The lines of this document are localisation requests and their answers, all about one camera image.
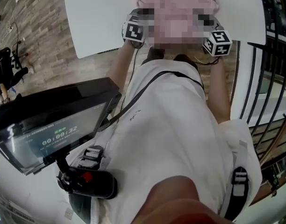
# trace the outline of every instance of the black and white marker cube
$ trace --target black and white marker cube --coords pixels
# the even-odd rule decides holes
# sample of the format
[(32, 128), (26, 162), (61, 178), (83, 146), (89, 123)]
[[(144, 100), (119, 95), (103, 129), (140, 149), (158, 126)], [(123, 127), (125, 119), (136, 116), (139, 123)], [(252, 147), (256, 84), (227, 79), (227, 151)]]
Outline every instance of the black and white marker cube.
[(122, 37), (123, 39), (144, 42), (143, 24), (140, 18), (134, 15), (128, 15), (126, 22), (123, 25)]
[(209, 37), (204, 39), (203, 47), (212, 56), (229, 55), (232, 47), (232, 40), (229, 32), (226, 30), (210, 32)]

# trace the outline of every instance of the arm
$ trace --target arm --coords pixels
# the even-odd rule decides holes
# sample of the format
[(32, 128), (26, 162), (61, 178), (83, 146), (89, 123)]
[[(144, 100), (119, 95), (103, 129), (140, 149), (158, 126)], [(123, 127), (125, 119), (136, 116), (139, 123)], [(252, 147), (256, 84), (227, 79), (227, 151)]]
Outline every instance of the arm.
[(230, 120), (230, 100), (222, 59), (219, 60), (218, 64), (211, 67), (207, 105), (218, 124)]
[(0, 89), (1, 89), (2, 94), (3, 94), (3, 98), (8, 99), (8, 92), (7, 92), (7, 89), (3, 83), (0, 84)]
[(126, 40), (124, 45), (119, 49), (117, 58), (113, 61), (110, 70), (106, 74), (107, 77), (110, 77), (116, 83), (120, 91), (123, 90), (134, 51), (135, 48), (130, 41)]

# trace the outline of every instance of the skin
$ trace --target skin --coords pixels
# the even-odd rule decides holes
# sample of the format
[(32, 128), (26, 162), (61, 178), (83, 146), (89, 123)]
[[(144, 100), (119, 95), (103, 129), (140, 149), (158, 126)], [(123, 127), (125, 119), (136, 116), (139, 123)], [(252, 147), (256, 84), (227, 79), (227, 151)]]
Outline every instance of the skin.
[[(129, 41), (120, 48), (117, 58), (107, 73), (123, 90), (135, 49)], [(207, 103), (218, 123), (230, 120), (230, 101), (226, 86), (223, 60), (211, 67)], [(174, 176), (156, 184), (148, 194), (132, 224), (230, 224), (199, 201), (194, 182)]]
[(2, 91), (2, 95), (0, 95), (1, 102), (4, 102), (5, 99), (8, 99), (8, 92), (4, 84), (0, 84), (0, 89)]

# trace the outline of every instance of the white table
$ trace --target white table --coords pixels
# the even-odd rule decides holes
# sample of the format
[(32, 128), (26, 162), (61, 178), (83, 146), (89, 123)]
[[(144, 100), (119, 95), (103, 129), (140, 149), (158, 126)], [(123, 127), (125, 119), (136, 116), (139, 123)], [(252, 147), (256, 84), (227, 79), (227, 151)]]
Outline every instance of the white table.
[[(216, 18), (233, 40), (265, 44), (262, 0), (219, 0)], [(78, 58), (123, 44), (121, 29), (135, 0), (65, 0), (71, 36)]]

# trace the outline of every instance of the timer display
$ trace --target timer display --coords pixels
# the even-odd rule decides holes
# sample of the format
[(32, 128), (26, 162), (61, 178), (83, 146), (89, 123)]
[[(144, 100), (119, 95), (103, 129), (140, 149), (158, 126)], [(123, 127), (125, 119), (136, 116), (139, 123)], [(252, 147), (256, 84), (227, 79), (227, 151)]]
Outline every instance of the timer display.
[(72, 132), (74, 132), (74, 131), (77, 131), (77, 126), (75, 126), (74, 128), (69, 129), (69, 131), (61, 132), (61, 133), (57, 134), (56, 136), (54, 136), (53, 138), (44, 140), (44, 141), (42, 142), (42, 145), (47, 145), (47, 144), (51, 143), (51, 142), (54, 141), (54, 140), (58, 140), (58, 139), (60, 139), (61, 137), (64, 137), (65, 135), (71, 135)]
[(0, 145), (0, 150), (11, 152), (25, 168), (35, 167), (44, 157), (91, 134), (104, 107), (105, 104), (94, 106), (21, 136), (13, 135), (9, 128), (11, 138)]

